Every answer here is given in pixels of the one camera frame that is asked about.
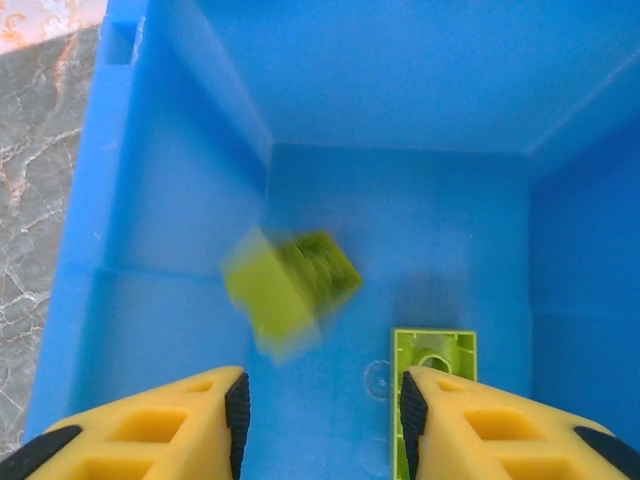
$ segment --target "black rubber pad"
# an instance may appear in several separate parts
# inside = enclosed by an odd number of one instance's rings
[[[589,427],[574,431],[607,462],[632,480],[640,480],[640,454],[622,440]]]
[[[233,480],[239,480],[251,421],[249,375],[246,373],[236,380],[225,395],[225,408],[227,427],[231,430],[231,475]]]
[[[418,474],[420,451],[418,439],[424,435],[427,425],[427,402],[418,385],[409,372],[402,376],[402,390],[400,390],[400,421],[404,432],[405,449],[409,462],[409,478],[415,480]]]
[[[80,425],[69,425],[34,438],[0,463],[0,479],[26,480],[80,432]]]

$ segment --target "blue plastic bin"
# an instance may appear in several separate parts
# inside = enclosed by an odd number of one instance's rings
[[[244,479],[388,478],[391,329],[424,326],[640,448],[640,3],[502,3],[112,1],[26,438],[240,364]],[[256,224],[365,279],[279,368],[220,271]]]

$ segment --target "circular mark on bin floor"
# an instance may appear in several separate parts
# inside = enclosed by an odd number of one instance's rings
[[[376,360],[367,367],[364,372],[364,382],[367,390],[377,400],[387,400],[389,398],[389,362],[386,360]]]
[[[389,442],[384,438],[371,438],[364,442],[360,450],[360,465],[372,478],[388,478]]]

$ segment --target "green toy brick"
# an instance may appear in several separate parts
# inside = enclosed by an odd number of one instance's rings
[[[409,480],[399,408],[402,374],[409,367],[420,365],[477,380],[476,334],[459,330],[396,329],[393,352],[393,471],[395,480]]]
[[[320,340],[318,319],[346,302],[362,278],[325,232],[274,244],[256,231],[223,266],[227,292],[247,311],[258,347],[272,357]]]

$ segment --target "gray marble countertop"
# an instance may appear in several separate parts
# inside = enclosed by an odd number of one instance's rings
[[[0,57],[0,458],[22,435],[97,38]]]

